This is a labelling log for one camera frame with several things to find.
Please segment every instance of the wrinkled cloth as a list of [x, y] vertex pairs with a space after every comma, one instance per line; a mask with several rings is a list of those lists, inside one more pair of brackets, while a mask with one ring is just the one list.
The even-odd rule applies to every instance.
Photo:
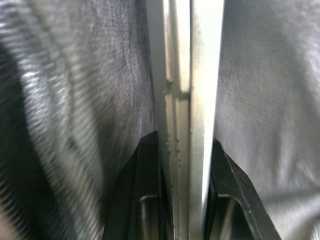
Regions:
[[0, 239], [100, 240], [155, 130], [144, 2], [0, 0]]
[[215, 137], [284, 240], [320, 238], [320, 1], [226, 0]]
[[[214, 136], [284, 240], [320, 234], [320, 2], [225, 0]], [[0, 239], [99, 240], [155, 129], [143, 0], [0, 0]]]

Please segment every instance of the silver metal strip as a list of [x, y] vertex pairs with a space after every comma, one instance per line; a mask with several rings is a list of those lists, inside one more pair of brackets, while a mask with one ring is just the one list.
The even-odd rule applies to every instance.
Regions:
[[191, 1], [189, 240], [204, 238], [223, 7], [223, 0]]
[[159, 152], [175, 240], [188, 239], [190, 1], [146, 0]]

